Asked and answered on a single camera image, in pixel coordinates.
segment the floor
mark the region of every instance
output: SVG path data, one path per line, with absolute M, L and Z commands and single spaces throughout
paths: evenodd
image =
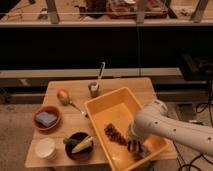
M 33 127 L 31 125 L 32 113 L 40 106 L 40 104 L 10 104 L 0 105 L 0 170 L 1 171 L 46 171 L 48 169 L 36 168 L 27 169 L 24 167 L 25 157 L 32 138 Z M 174 103 L 167 103 L 171 118 L 177 119 L 179 108 Z M 203 121 L 205 125 L 209 123 L 209 113 L 204 111 L 195 115 L 195 119 Z M 177 144 L 178 151 L 189 163 L 199 153 Z M 203 171 L 212 171 L 213 166 L 203 159 L 199 159 L 194 163 Z M 145 167 L 137 170 L 155 170 L 155 171 L 177 171 L 180 167 L 177 160 L 158 161 L 154 167 Z M 108 171 L 108 165 L 78 167 L 78 168 L 56 168 L 59 171 Z

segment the orange bin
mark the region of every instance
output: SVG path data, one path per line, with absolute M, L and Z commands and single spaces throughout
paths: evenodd
M 127 87 L 87 101 L 85 107 L 109 164 L 114 171 L 126 171 L 141 166 L 168 147 L 164 138 L 150 135 L 144 142 L 150 153 L 140 160 L 135 160 L 125 146 L 110 141 L 105 135 L 104 128 L 112 123 L 123 136 L 126 136 L 128 125 L 133 121 L 134 115 L 142 109 L 139 101 Z

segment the green vegetable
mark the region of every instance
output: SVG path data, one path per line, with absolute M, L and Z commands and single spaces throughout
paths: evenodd
M 73 138 L 64 138 L 63 143 L 66 145 L 77 145 L 78 143 L 80 143 L 80 140 L 76 140 Z

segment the wooden table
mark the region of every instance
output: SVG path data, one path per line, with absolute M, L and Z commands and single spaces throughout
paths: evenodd
M 84 109 L 84 103 L 90 100 L 88 84 L 92 80 L 81 81 L 54 81 L 50 82 L 44 97 L 43 105 L 55 105 L 62 114 L 62 120 L 58 127 L 51 132 L 42 133 L 34 131 L 32 142 L 26 157 L 25 166 L 27 168 L 36 167 L 58 167 L 58 166 L 77 166 L 90 164 L 106 164 L 107 159 L 95 135 L 90 120 L 83 117 L 79 111 L 71 106 L 62 106 L 56 98 L 59 89 L 67 89 L 74 103 L 81 109 Z M 156 98 L 152 83 L 149 78 L 128 78 L 128 79 L 104 79 L 100 83 L 100 95 L 121 88 L 129 87 L 136 98 L 142 105 Z M 65 153 L 63 139 L 69 137 L 75 132 L 84 131 L 94 136 L 94 153 L 88 161 L 76 163 L 70 160 Z M 34 152 L 36 143 L 45 137 L 51 137 L 56 142 L 57 156 L 53 161 L 45 161 L 39 159 Z M 175 159 L 177 157 L 176 150 L 169 141 L 170 145 L 167 150 L 158 155 L 154 160 Z

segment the white cup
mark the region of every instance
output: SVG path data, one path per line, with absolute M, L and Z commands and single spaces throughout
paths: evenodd
M 56 155 L 55 141 L 52 138 L 41 139 L 35 147 L 35 153 L 39 158 L 52 160 Z

